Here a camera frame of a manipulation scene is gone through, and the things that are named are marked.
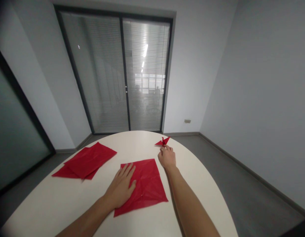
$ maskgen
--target forearm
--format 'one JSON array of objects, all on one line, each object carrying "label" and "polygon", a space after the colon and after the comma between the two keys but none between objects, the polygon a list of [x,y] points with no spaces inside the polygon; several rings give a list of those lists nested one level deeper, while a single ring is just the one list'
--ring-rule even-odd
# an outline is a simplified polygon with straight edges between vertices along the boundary
[{"label": "forearm", "polygon": [[114,208],[106,197],[99,198],[82,216],[60,232],[56,237],[86,236],[96,232],[106,216]]},{"label": "forearm", "polygon": [[177,212],[187,237],[219,236],[201,202],[177,167],[167,169]]}]

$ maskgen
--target red paper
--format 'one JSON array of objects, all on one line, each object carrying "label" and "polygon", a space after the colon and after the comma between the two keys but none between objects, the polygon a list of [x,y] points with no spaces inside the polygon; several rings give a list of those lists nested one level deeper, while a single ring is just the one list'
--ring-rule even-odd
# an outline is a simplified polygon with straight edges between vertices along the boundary
[{"label": "red paper", "polygon": [[170,137],[168,137],[164,140],[162,137],[162,141],[158,141],[155,145],[165,146],[167,144],[167,142],[169,141],[169,139],[170,139]]},{"label": "red paper", "polygon": [[136,180],[136,188],[127,202],[114,211],[114,217],[143,207],[168,202],[155,159],[133,162],[135,172],[130,180]]},{"label": "red paper", "polygon": [[[97,168],[95,171],[93,171],[91,174],[89,174],[85,179],[92,180],[96,172],[99,168]],[[68,168],[67,165],[64,165],[59,171],[57,171],[55,174],[52,175],[53,177],[63,177],[63,178],[79,178],[78,175],[76,175],[71,169]]]},{"label": "red paper", "polygon": [[53,177],[92,179],[99,167],[111,159],[117,152],[96,143],[92,147],[83,148],[64,166],[53,174]]},{"label": "red paper", "polygon": [[66,162],[66,165],[81,179],[84,179],[111,159],[116,153],[116,151],[96,143],[87,150],[85,155],[69,160]]}]

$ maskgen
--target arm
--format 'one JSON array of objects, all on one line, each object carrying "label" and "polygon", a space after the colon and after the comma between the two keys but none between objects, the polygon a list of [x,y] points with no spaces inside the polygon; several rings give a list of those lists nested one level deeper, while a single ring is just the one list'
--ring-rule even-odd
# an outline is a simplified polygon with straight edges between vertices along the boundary
[{"label": "arm", "polygon": [[167,145],[162,147],[158,158],[169,176],[177,212],[185,235],[187,237],[219,237],[217,229],[201,202],[176,167],[176,154],[173,149]]},{"label": "arm", "polygon": [[129,188],[130,179],[135,171],[135,166],[133,168],[132,166],[131,163],[119,169],[104,196],[56,237],[93,236],[106,216],[115,208],[121,207],[133,193],[136,186],[135,180]]}]

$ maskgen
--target glass door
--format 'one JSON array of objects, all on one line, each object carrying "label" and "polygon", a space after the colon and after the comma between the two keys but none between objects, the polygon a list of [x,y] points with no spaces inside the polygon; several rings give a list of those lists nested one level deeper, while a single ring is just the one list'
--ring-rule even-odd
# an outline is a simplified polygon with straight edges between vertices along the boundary
[{"label": "glass door", "polygon": [[92,133],[161,132],[172,19],[55,9]]},{"label": "glass door", "polygon": [[0,53],[0,193],[55,150]]}]

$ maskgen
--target floor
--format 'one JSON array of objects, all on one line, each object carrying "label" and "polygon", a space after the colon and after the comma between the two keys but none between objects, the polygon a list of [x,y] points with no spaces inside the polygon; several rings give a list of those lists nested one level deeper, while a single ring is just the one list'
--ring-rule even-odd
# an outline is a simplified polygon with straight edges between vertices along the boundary
[{"label": "floor", "polygon": [[[85,145],[103,137],[92,136]],[[172,138],[194,153],[210,172],[225,198],[239,237],[280,236],[304,220],[301,214],[202,137],[187,135]],[[0,226],[40,181],[71,154],[54,155],[0,197]]]}]

